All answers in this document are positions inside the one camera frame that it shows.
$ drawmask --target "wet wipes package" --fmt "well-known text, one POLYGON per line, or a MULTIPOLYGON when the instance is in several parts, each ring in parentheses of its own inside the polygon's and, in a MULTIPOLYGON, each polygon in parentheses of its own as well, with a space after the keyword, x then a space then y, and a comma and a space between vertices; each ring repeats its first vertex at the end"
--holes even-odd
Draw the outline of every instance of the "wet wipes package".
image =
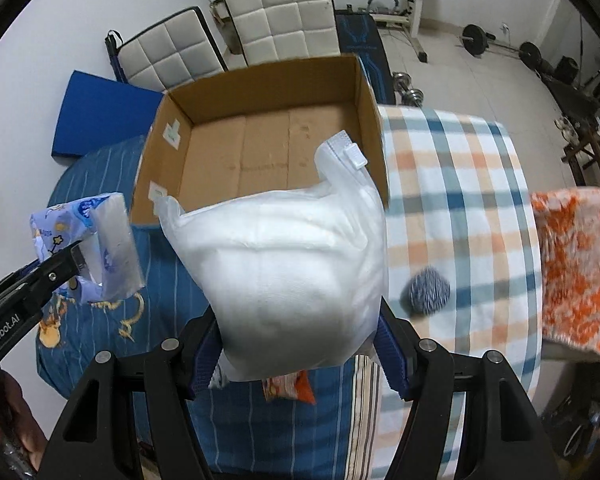
POLYGON ((79 303, 124 300, 144 286, 122 194, 46 208, 31 215, 30 225, 41 262, 80 240, 87 272, 60 287, 79 303))

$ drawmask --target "blue gripper pad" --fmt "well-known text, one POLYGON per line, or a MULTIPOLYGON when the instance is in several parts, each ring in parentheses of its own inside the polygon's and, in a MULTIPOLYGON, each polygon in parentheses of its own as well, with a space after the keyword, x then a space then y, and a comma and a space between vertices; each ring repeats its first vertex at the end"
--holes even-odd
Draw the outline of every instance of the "blue gripper pad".
POLYGON ((214 322, 208 332, 205 334, 200 348, 196 352, 193 365, 193 378, 190 389, 197 395, 209 387, 211 377, 214 374, 220 352, 222 351, 222 338, 218 323, 214 322))
POLYGON ((382 314, 378 317, 378 330, 374 338, 374 347, 389 387, 398 392, 401 399, 405 399, 409 392, 406 362, 382 314))

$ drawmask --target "plaid tablecloth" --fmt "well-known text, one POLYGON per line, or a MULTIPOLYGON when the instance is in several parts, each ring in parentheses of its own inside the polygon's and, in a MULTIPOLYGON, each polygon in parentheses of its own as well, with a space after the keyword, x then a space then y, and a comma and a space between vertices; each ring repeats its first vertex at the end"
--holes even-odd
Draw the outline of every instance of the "plaid tablecloth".
MULTIPOLYGON (((540 249, 525 177, 501 124, 405 107, 379 107, 390 204, 387 211, 389 298, 400 300, 410 277, 434 266, 451 284, 447 306, 411 319, 420 337, 450 352, 501 351, 532 394, 540 367, 540 249)), ((380 374, 371 478, 384 478, 410 404, 380 374)), ((452 406, 440 477, 458 459, 463 394, 452 406)))

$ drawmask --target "cardboard box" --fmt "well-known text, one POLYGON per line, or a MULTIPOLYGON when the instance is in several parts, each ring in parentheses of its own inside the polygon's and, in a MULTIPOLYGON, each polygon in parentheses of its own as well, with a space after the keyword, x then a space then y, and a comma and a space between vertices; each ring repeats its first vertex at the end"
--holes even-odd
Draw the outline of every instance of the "cardboard box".
POLYGON ((133 224, 156 224, 157 196, 185 211, 319 182, 314 153, 346 130, 386 206, 388 184, 373 92, 352 54, 250 66, 162 98, 134 190, 133 224))

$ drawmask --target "gray ball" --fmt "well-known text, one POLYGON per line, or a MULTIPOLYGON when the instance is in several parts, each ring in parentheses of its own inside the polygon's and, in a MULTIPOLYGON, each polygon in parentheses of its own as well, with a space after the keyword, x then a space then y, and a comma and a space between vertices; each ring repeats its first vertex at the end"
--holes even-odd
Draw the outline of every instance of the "gray ball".
POLYGON ((433 267, 426 267, 407 285, 408 298, 414 312, 433 314, 449 301, 451 286, 433 267))

